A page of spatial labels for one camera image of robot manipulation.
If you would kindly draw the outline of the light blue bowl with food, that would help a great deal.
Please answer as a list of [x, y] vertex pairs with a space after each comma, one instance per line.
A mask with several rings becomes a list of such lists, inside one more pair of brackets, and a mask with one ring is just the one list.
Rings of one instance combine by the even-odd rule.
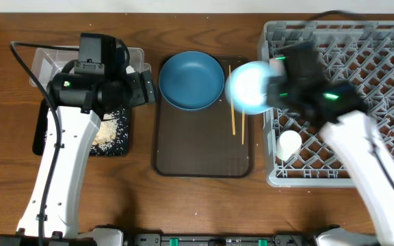
[[226, 99], [234, 110], [246, 115], [258, 115], [270, 110], [267, 89], [270, 80], [280, 73], [264, 61], [243, 64], [228, 76], [224, 86]]

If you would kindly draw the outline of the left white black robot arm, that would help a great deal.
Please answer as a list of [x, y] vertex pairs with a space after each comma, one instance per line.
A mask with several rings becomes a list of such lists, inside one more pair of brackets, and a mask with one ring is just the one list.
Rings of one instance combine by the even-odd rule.
[[60, 72], [47, 84], [55, 108], [34, 191], [14, 235], [0, 245], [127, 245], [125, 233], [100, 226], [79, 233], [79, 202], [91, 145], [103, 115], [155, 101], [149, 70], [119, 77]]

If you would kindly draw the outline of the blue plate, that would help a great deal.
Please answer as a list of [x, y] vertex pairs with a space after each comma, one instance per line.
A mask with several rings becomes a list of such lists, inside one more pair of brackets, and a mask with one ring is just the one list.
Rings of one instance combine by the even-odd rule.
[[167, 59], [159, 73], [159, 89], [172, 106], [197, 111], [212, 105], [224, 91], [219, 61], [203, 52], [185, 51]]

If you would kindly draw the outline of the wooden chopstick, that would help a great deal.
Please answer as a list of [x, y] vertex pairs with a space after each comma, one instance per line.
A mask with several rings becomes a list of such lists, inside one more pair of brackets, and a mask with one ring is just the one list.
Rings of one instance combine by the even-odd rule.
[[245, 127], [246, 127], [246, 115], [245, 111], [241, 112], [241, 144], [245, 143]]
[[228, 65], [228, 95], [229, 95], [229, 102], [231, 106], [231, 121], [232, 121], [232, 133], [233, 135], [236, 135], [236, 126], [235, 126], [235, 107], [233, 103], [233, 96], [231, 95], [231, 65]]

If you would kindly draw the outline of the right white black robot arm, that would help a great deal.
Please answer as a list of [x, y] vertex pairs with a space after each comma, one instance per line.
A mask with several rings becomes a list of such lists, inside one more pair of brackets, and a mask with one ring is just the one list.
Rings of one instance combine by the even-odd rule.
[[381, 245], [394, 245], [394, 160], [355, 87], [320, 79], [307, 86], [270, 77], [267, 103], [295, 111], [338, 156], [371, 216]]

